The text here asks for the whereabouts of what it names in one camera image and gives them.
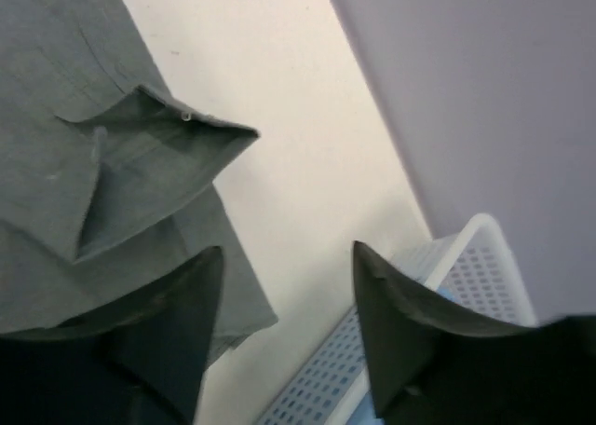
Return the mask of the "grey long sleeve shirt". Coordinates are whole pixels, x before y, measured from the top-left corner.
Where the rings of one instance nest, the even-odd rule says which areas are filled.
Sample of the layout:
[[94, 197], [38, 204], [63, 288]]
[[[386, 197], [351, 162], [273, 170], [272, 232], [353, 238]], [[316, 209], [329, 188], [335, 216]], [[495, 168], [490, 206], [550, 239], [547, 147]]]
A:
[[213, 355], [275, 324], [214, 187], [258, 137], [171, 95], [123, 0], [1, 0], [2, 334], [43, 334], [210, 246]]

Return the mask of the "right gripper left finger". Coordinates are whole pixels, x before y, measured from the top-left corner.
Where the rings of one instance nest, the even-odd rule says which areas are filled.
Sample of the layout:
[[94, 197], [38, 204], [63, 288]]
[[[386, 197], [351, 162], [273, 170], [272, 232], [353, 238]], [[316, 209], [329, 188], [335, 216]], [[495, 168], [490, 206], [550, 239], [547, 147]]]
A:
[[220, 305], [224, 251], [210, 246], [169, 274], [61, 324], [101, 336], [109, 369], [131, 390], [128, 424], [190, 424]]

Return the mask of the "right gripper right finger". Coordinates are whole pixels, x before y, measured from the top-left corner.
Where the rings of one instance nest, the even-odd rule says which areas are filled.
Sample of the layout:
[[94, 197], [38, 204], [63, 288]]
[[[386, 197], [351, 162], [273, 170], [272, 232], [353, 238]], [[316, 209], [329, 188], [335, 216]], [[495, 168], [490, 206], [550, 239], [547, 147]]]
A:
[[536, 373], [510, 340], [520, 326], [439, 295], [361, 241], [352, 279], [380, 418], [539, 418]]

